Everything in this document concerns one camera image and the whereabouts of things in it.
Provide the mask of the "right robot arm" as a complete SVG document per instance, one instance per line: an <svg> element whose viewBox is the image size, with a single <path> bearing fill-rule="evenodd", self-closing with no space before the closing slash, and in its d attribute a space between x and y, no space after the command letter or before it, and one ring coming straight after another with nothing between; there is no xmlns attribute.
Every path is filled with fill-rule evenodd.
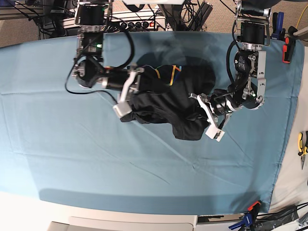
<svg viewBox="0 0 308 231"><path fill-rule="evenodd" d="M80 28L77 33L77 52L69 74L87 89L91 89L99 81L123 78L125 82L117 106L127 106L128 93L132 91L135 78L143 70L134 66L126 69L134 57L135 46L129 32L112 21L112 6L111 0L78 1L75 23ZM116 67L103 66L103 36L110 28L124 33L130 45L128 59Z"/></svg>

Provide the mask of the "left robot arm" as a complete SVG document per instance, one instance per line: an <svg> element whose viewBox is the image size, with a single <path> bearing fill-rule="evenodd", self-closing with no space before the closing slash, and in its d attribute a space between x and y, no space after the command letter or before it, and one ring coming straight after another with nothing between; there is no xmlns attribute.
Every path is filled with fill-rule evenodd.
<svg viewBox="0 0 308 231"><path fill-rule="evenodd" d="M188 119L205 121L210 128L222 131L233 112L245 107L260 108L265 101L266 51L270 45L271 8L252 0L234 2L232 42L227 49L227 89L208 94L190 94L196 102Z"/></svg>

